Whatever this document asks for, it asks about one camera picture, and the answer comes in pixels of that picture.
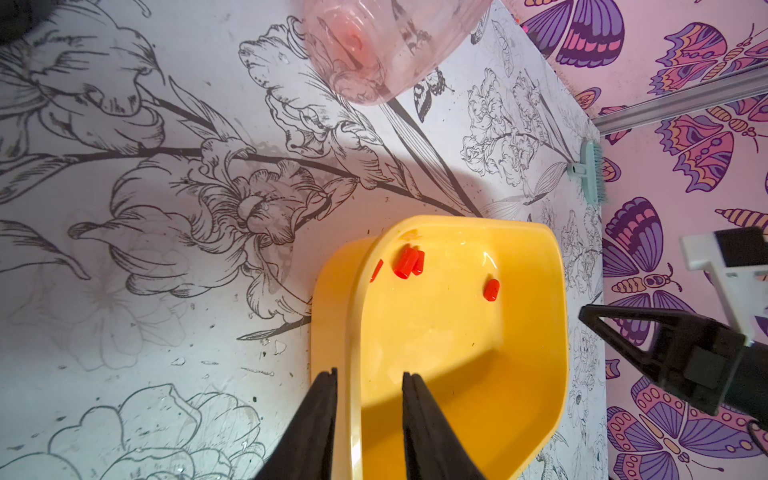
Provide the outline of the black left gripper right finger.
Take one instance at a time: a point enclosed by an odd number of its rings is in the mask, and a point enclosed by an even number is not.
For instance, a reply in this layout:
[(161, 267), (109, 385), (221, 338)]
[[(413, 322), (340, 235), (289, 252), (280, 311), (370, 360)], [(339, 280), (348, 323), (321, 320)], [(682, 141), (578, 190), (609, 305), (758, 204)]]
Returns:
[(408, 479), (484, 479), (423, 378), (405, 372), (402, 427)]

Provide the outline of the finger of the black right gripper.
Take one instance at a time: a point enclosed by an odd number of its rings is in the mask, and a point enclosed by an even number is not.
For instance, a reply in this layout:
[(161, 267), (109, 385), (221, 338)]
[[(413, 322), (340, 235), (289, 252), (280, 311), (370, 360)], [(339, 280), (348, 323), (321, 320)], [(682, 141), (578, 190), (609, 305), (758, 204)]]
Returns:
[(745, 336), (685, 310), (588, 304), (579, 320), (654, 385), (714, 415), (747, 411), (737, 385)]

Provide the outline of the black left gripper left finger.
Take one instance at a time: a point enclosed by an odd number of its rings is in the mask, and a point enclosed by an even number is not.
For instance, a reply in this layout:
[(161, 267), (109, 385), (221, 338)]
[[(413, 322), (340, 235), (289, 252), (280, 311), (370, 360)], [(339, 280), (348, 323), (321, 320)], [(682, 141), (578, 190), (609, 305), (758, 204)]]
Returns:
[(330, 479), (337, 401), (337, 369), (320, 372), (255, 479)]

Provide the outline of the yellow plastic storage tray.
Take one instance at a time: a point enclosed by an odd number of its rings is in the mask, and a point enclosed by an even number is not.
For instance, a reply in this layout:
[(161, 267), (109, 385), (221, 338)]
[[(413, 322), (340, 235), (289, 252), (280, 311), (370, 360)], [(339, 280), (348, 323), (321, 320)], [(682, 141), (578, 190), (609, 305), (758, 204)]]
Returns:
[[(405, 245), (424, 251), (425, 265), (400, 279), (393, 267)], [(483, 297), (490, 278), (500, 282), (495, 302)], [(545, 225), (403, 220), (328, 259), (311, 318), (311, 370), (338, 373), (336, 479), (405, 477), (405, 372), (423, 378), (488, 479), (518, 477), (560, 423), (567, 302), (560, 249)]]

